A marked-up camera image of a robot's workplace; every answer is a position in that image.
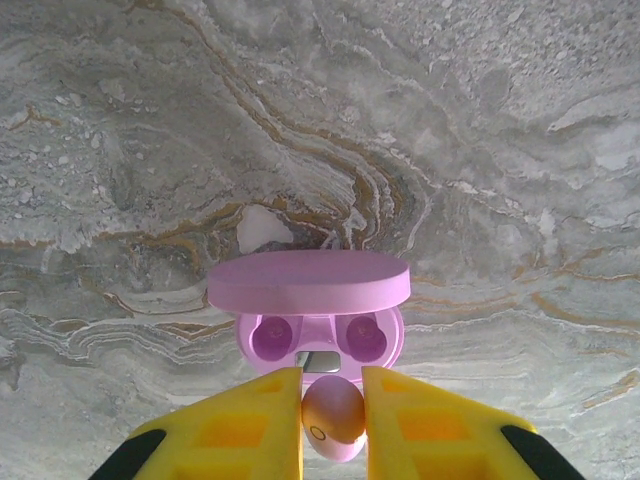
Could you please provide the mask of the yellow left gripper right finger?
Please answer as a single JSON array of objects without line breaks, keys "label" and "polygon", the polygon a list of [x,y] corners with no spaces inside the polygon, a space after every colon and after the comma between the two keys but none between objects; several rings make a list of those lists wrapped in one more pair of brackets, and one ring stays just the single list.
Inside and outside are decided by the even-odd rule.
[{"label": "yellow left gripper right finger", "polygon": [[362,370],[367,476],[579,479],[528,421],[383,367]]}]

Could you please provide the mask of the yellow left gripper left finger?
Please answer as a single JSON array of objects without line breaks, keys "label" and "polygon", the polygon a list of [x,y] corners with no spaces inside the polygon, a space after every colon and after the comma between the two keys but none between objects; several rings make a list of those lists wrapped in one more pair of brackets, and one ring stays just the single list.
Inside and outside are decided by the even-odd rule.
[{"label": "yellow left gripper left finger", "polygon": [[302,369],[287,367],[151,420],[93,479],[303,477]]}]

